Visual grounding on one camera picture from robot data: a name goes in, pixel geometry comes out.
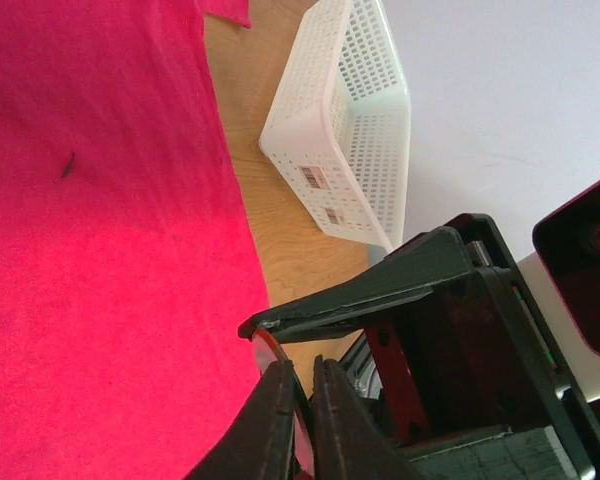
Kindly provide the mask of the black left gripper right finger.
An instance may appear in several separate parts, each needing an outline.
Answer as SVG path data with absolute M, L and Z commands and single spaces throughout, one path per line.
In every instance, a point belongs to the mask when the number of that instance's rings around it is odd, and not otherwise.
M 314 362 L 314 457 L 318 479 L 418 479 L 376 428 L 340 364 Z

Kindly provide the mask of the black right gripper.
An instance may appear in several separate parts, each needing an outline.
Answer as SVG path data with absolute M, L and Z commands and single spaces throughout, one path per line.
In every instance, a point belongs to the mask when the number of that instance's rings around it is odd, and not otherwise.
M 494 221 L 462 214 L 237 330 L 363 328 L 399 452 L 426 479 L 596 479 L 599 430 Z

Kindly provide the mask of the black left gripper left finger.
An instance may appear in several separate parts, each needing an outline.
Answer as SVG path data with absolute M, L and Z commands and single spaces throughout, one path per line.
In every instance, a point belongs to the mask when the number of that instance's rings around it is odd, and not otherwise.
M 204 458 L 187 475 L 188 479 L 286 479 L 270 478 L 265 468 L 264 433 L 261 421 L 266 401 L 258 388 L 261 379 L 235 420 Z

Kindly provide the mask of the white perforated plastic basket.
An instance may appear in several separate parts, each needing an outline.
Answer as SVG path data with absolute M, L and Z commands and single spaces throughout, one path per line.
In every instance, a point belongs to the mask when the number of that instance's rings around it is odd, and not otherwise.
M 259 147 L 327 235 L 402 243 L 411 100 L 383 5 L 304 14 Z

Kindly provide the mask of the red t-shirt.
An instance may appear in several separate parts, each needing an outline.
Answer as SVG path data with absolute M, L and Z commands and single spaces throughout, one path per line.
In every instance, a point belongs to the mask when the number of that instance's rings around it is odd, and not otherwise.
M 257 379 L 268 303 L 204 20 L 0 1 L 0 479 L 179 479 Z

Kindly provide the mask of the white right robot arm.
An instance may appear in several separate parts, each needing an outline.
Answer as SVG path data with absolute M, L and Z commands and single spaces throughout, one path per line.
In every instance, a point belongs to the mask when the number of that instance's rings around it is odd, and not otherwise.
M 459 215 L 238 333 L 281 360 L 286 344 L 355 331 L 380 396 L 355 392 L 354 360 L 316 361 L 294 443 L 315 477 L 600 479 L 600 403 L 490 217 Z

